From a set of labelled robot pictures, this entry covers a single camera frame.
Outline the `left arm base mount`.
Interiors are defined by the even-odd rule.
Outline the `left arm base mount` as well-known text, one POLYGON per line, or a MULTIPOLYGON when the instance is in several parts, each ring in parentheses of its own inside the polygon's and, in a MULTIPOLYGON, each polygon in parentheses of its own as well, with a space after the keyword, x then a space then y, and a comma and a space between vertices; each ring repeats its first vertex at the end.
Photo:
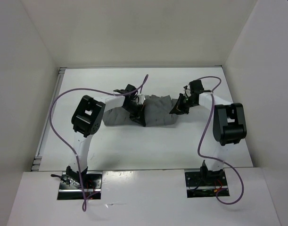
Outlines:
MULTIPOLYGON (((58 200, 82 200, 81 186, 69 179, 64 172, 61 175, 51 174, 52 178, 60 179, 58 200)), ((85 196, 89 200, 101 199, 102 172, 89 172, 83 181, 85 196)))

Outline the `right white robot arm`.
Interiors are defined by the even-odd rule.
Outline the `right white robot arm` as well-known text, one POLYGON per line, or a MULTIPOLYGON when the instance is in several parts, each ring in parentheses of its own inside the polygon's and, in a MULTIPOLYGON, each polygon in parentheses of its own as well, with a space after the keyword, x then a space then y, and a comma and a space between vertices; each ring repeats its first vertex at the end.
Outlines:
POLYGON ((210 111, 200 138, 197 153, 204 159, 199 179, 204 185, 212 184, 223 172, 226 155, 247 135, 244 108, 241 103, 226 101, 214 94, 215 88, 207 90, 201 79, 193 80, 184 87, 184 92, 170 114, 189 114, 192 107, 202 106, 210 111), (201 146, 209 126, 212 125, 216 148, 213 154, 202 154, 201 146))

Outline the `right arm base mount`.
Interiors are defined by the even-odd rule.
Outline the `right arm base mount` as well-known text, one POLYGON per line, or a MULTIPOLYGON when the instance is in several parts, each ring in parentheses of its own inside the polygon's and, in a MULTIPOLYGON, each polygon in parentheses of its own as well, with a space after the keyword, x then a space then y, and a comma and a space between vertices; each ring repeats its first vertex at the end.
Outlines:
POLYGON ((210 172, 205 166, 184 171, 188 198, 229 196, 228 183, 224 170, 210 172))

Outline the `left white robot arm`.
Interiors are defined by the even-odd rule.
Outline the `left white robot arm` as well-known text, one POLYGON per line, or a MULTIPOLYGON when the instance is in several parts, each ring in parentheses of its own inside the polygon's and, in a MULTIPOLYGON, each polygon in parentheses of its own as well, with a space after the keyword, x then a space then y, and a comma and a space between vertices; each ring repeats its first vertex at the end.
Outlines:
POLYGON ((66 168, 66 175, 76 188, 86 185, 87 159, 91 139, 99 130, 105 112, 122 107, 129 113, 131 121, 143 127, 146 126, 145 98, 138 95, 136 88, 128 84, 125 89, 116 89, 114 92, 112 95, 97 98, 83 96, 72 116, 74 155, 66 168))

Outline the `grey pleated skirt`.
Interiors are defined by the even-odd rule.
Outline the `grey pleated skirt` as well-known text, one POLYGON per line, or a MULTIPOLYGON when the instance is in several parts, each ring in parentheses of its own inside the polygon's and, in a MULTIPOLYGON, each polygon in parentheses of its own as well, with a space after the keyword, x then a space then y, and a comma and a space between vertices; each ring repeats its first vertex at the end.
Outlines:
MULTIPOLYGON (((178 115, 170 114, 177 102, 170 95, 159 97, 156 95, 145 96, 144 118, 147 127, 169 126, 177 122, 178 115)), ((140 125, 130 119, 130 113, 122 107, 111 109, 104 113, 105 126, 140 125)))

